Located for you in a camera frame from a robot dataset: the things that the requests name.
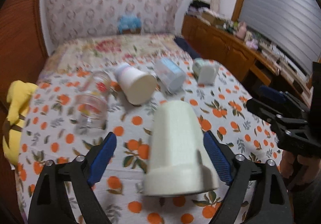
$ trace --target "clear plastic cup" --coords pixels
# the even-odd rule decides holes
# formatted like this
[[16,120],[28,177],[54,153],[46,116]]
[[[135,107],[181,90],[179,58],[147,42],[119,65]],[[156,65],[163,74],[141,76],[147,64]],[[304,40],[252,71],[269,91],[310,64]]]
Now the clear plastic cup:
[[89,128],[106,128],[107,103],[91,95],[79,96],[79,126]]
[[109,75],[103,71],[95,72],[88,78],[84,86],[80,88],[81,94],[95,96],[108,101],[111,79]]

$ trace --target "blue gripper pad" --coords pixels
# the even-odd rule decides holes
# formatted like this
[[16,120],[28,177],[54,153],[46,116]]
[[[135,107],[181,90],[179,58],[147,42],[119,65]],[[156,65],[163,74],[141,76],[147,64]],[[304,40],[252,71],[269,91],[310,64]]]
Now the blue gripper pad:
[[270,100],[275,101],[276,103],[286,102],[286,98],[283,93],[280,93],[279,91],[270,88],[266,85],[260,86],[259,91],[264,97],[269,98]]
[[115,134],[111,134],[101,151],[96,156],[94,162],[90,167],[90,176],[87,180],[88,184],[92,187],[96,182],[99,182],[104,174],[104,171],[114,154],[116,149],[117,138]]
[[230,185],[233,181],[231,165],[208,132],[204,133],[203,144],[217,174],[219,175],[219,179],[226,182],[227,185]]

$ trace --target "pink bottle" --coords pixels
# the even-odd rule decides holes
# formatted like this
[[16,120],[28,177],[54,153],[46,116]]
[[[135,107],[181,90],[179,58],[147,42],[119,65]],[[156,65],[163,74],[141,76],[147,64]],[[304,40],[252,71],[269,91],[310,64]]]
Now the pink bottle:
[[246,28],[246,23],[245,22],[240,22],[239,26],[238,26],[238,31],[236,32],[236,37],[244,40],[246,32],[247,32],[247,28]]

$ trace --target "white paper cup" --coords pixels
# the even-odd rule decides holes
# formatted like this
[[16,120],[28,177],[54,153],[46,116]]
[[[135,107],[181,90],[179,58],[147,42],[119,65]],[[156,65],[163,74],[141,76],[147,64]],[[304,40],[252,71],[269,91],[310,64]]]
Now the white paper cup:
[[157,85],[153,75],[142,72],[126,62],[115,70],[115,77],[127,100],[133,105],[148,101]]

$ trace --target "person's hand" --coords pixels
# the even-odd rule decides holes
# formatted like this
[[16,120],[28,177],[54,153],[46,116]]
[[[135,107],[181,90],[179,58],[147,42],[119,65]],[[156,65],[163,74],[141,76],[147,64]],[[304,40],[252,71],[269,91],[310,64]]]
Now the person's hand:
[[[280,162],[280,173],[282,177],[288,179],[293,174],[293,163],[295,157],[291,152],[283,151],[282,159]],[[301,180],[299,180],[297,185],[304,185],[311,183],[315,180],[321,169],[321,159],[312,157],[306,158],[301,155],[298,155],[298,162],[302,165],[308,166],[307,171]]]

